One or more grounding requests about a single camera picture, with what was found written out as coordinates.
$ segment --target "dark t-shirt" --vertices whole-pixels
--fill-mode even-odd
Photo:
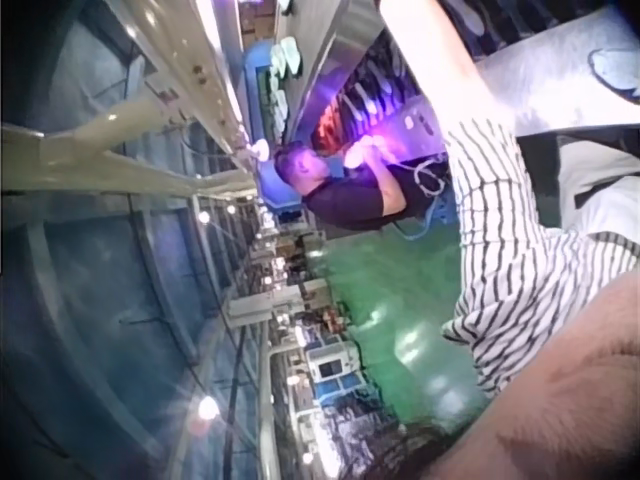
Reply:
[[[398,181],[407,201],[407,207],[394,215],[382,216],[383,199],[378,182],[368,166],[348,170],[344,178],[328,178],[322,185],[303,198],[303,203],[321,220],[336,227],[355,231],[378,230],[389,223],[409,217],[422,218],[433,198],[425,195],[414,179],[414,168],[426,158],[404,162],[410,170],[388,165]],[[438,178],[449,178],[447,162],[432,164],[428,170]],[[428,190],[438,189],[438,182],[425,173],[419,173],[420,183]]]

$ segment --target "striped shirt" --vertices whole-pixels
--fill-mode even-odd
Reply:
[[[467,345],[489,396],[615,277],[640,246],[612,232],[540,225],[515,137],[498,122],[469,120],[445,135],[460,219],[462,294],[448,340]]]

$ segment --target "white pants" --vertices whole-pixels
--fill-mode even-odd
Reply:
[[[575,196],[594,185],[640,172],[640,159],[598,143],[560,148],[560,216],[563,229],[614,232],[640,244],[640,177],[625,177],[576,210]]]

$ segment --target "person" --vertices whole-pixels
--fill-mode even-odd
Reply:
[[[390,432],[341,480],[640,478],[638,292],[638,270],[604,287],[471,426]]]
[[[359,145],[364,165],[335,178],[325,160],[302,142],[274,155],[278,176],[324,222],[353,231],[371,231],[410,217],[423,218],[448,178],[446,156],[395,163],[384,149]]]
[[[579,196],[580,206],[562,230],[543,227],[509,116],[438,2],[378,3],[449,155],[462,293],[443,334],[470,349],[479,386],[494,397],[601,288],[638,264],[640,162],[604,146],[567,145],[575,160],[567,168],[578,171],[561,167],[561,178],[575,178],[560,196],[569,204]],[[589,155],[583,160],[599,178],[579,171],[576,152]]]

